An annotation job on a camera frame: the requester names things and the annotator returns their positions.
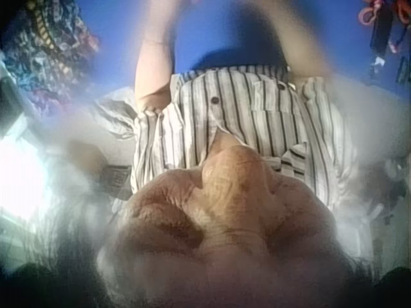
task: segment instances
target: nose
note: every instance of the nose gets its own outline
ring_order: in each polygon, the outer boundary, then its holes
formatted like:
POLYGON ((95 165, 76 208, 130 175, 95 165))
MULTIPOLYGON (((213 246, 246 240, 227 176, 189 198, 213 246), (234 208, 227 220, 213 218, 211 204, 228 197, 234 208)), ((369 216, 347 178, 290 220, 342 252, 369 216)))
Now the nose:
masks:
POLYGON ((224 150, 204 164, 204 203, 213 216, 209 220, 213 223, 205 226, 210 243, 241 243, 260 251, 255 245, 264 242, 264 216, 275 203, 267 167, 255 151, 244 146, 224 150))

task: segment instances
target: shirt button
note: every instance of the shirt button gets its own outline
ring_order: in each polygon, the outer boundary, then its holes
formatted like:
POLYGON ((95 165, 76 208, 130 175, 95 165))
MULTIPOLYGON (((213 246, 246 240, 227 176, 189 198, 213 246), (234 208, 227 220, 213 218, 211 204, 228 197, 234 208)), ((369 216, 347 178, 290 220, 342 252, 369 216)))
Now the shirt button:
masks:
POLYGON ((219 102, 220 102, 220 99, 217 98, 216 96, 213 97, 213 98, 211 98, 211 103, 212 103, 212 104, 217 105, 219 102))
POLYGON ((279 83, 278 84, 278 89, 281 90, 281 91, 284 91, 285 90, 285 85, 283 85, 282 83, 279 83))

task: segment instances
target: skin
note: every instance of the skin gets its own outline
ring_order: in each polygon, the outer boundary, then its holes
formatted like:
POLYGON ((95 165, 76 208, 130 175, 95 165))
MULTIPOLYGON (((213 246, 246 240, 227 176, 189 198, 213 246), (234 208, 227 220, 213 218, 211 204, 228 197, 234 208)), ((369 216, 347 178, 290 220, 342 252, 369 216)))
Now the skin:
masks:
MULTIPOLYGON (((163 109, 170 102, 170 31, 185 1, 150 3, 136 98, 140 109, 163 109)), ((290 16, 283 1, 253 3, 290 16)), ((298 39, 299 23, 297 31, 282 26, 276 28, 298 39)), ((314 49, 308 44, 306 52, 314 49)), ((296 53, 287 60, 298 68, 296 53)), ((332 307, 348 278, 334 227, 302 182, 218 132, 202 166, 168 171, 129 200, 98 268, 112 299, 129 306, 332 307)))

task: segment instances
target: man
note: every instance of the man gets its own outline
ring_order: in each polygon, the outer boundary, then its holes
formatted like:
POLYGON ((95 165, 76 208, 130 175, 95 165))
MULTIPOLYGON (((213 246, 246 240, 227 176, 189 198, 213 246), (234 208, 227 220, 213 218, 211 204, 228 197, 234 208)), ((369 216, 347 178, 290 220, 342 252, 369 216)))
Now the man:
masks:
POLYGON ((338 206, 354 151, 318 45, 287 1, 239 2, 270 20, 298 90, 283 69, 253 60, 202 62, 172 82, 171 30, 184 5, 150 1, 136 71, 135 194, 98 256, 111 300, 336 307, 351 270, 327 207, 338 206))

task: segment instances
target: blue wall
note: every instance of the blue wall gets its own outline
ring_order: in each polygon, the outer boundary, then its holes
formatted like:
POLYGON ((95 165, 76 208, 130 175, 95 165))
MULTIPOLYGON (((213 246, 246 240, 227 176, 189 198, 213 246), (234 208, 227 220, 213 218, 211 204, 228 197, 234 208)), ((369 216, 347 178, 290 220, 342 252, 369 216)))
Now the blue wall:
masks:
MULTIPOLYGON (((372 27, 362 26, 358 12, 367 5, 361 0, 295 0, 301 13, 314 25, 335 69, 346 76, 367 79, 372 52, 369 47, 372 27)), ((91 31, 101 38, 101 53, 96 59, 93 79, 101 93, 133 85, 138 56, 139 20, 142 0, 77 0, 91 31)), ((394 25, 394 40, 401 26, 394 25)), ((408 54, 410 35, 402 53, 408 54)), ((377 85, 405 98, 410 86, 395 82, 400 55, 387 51, 387 63, 377 85)))

